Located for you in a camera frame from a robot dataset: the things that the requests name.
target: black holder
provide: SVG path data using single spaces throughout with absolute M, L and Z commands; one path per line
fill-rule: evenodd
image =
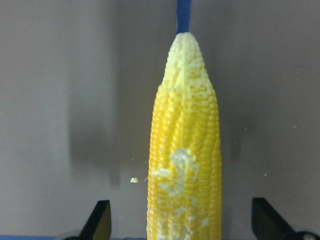
M 111 208 L 109 200 L 98 201 L 79 236 L 63 240 L 109 240 L 111 236 Z
M 252 199 L 251 227 L 257 240 L 320 240 L 312 232 L 294 231 L 263 197 Z

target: yellow corn kernel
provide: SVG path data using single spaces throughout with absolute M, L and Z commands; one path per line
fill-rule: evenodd
M 219 114 L 199 45 L 179 33 L 154 101 L 148 170 L 148 240 L 220 240 Z

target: white corn residue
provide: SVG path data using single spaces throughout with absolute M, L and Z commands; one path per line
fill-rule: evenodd
M 138 182 L 139 182 L 139 179 L 137 177 L 132 177 L 130 180 L 130 183 L 132 183 L 132 184 L 136 184 Z
M 200 165 L 196 162 L 196 156 L 191 155 L 189 149 L 178 148 L 175 152 L 171 153 L 169 156 L 170 165 L 169 168 L 159 167 L 157 170 L 152 172 L 153 177 L 160 177 L 161 182 L 159 183 L 159 187 L 166 191 L 168 198 L 168 206 L 172 206 L 173 203 L 170 199 L 184 199 L 185 194 L 185 182 L 187 176 L 192 176 L 191 179 L 188 179 L 189 183 L 196 181 Z M 192 197 L 191 204 L 193 207 L 197 207 L 198 199 L 196 197 Z M 186 206 L 182 205 L 173 209 L 173 214 L 175 219 L 180 219 L 186 217 Z M 173 222 L 173 225 L 176 225 L 176 229 L 179 229 L 178 222 Z M 209 219 L 203 219 L 202 226 L 206 227 L 209 225 Z M 163 239 L 163 229 L 164 226 L 159 226 L 159 232 L 157 233 L 158 239 Z M 182 233 L 179 231 L 173 231 L 170 233 L 172 239 L 175 240 L 187 240 L 191 236 L 191 230 L 187 227 L 182 229 Z

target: gray wall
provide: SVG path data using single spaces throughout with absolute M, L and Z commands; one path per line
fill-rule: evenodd
M 146 236 L 151 114 L 175 7 L 1 1 L 0 234 L 79 229 L 110 199 L 112 236 Z M 317 0 L 193 3 L 220 108 L 226 239 L 254 238 L 259 196 L 320 231 L 319 12 Z

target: blue handle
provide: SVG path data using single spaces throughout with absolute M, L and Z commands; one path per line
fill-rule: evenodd
M 177 0 L 176 34 L 189 32 L 192 0 Z

